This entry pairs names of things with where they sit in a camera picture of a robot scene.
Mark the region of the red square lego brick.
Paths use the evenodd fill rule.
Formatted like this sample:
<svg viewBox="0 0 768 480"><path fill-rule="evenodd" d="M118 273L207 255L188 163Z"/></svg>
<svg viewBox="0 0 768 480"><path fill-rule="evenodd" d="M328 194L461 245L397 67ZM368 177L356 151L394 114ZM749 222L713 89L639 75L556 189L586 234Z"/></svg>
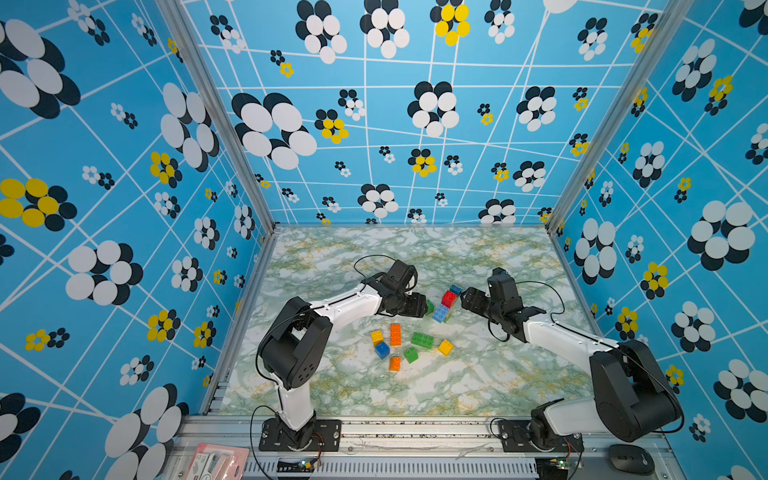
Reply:
<svg viewBox="0 0 768 480"><path fill-rule="evenodd" d="M446 308L451 309L453 307L457 297L458 297L458 295L455 292L449 290L449 291L447 291L443 295L443 297L441 299L441 304L443 306L445 306Z"/></svg>

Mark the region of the light blue long lego brick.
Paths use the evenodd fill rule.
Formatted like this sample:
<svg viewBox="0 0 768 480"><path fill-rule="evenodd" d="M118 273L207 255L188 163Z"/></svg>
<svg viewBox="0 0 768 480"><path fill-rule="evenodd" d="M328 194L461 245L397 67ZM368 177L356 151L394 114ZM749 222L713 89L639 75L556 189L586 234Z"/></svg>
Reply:
<svg viewBox="0 0 768 480"><path fill-rule="evenodd" d="M443 304L439 304L435 308L434 312L432 313L432 318L438 323L445 323L450 318L451 313L452 313L451 307L448 307Z"/></svg>

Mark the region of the small green lego brick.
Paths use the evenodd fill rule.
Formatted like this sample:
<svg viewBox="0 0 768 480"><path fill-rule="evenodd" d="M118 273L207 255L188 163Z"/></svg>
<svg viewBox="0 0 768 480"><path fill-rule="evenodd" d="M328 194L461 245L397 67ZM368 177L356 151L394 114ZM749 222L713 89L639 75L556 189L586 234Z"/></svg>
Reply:
<svg viewBox="0 0 768 480"><path fill-rule="evenodd" d="M414 363L418 358L418 350L415 347L410 347L404 352L404 356L409 364Z"/></svg>

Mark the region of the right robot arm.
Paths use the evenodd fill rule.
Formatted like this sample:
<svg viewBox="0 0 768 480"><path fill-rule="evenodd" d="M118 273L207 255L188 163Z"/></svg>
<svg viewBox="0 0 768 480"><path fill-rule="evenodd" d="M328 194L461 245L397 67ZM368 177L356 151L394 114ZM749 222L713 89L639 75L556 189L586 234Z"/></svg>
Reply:
<svg viewBox="0 0 768 480"><path fill-rule="evenodd" d="M592 395L556 399L531 411L529 442L548 451L577 434L610 434L633 442L650 434L670 434L684 423L684 410L650 348L637 340L614 341L562 324L554 314L526 305L517 283L503 268L487 279L487 292L468 288L461 307L498 325L512 338L543 348L589 375Z"/></svg>

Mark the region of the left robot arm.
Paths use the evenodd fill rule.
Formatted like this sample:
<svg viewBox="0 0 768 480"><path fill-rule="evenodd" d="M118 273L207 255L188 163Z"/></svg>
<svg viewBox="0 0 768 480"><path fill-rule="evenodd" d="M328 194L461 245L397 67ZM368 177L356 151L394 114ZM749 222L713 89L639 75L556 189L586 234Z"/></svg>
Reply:
<svg viewBox="0 0 768 480"><path fill-rule="evenodd" d="M394 259L387 271L362 278L328 299L289 299L260 341L257 373L275 384L278 409L262 424L261 451L335 452L339 420L321 420L310 399L310 379L320 366L335 328L375 315L422 318L426 296L417 293L417 268Z"/></svg>

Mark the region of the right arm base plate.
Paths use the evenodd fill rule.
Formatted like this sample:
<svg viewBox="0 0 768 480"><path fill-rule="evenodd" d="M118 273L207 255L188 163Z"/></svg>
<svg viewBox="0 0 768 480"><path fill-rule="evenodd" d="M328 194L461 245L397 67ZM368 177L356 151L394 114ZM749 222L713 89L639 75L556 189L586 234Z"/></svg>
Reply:
<svg viewBox="0 0 768 480"><path fill-rule="evenodd" d="M501 441L505 453L583 453L583 439L577 435L559 436L540 420L497 419L491 431Z"/></svg>

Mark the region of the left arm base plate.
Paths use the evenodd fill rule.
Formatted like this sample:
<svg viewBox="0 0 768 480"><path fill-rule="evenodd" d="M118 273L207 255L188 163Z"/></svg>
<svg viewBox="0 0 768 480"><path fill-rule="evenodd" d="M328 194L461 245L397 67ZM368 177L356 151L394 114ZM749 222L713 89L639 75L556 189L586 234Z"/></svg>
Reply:
<svg viewBox="0 0 768 480"><path fill-rule="evenodd" d="M294 431L280 418L269 418L262 423L258 450L262 452L338 452L341 427L340 420L315 419Z"/></svg>

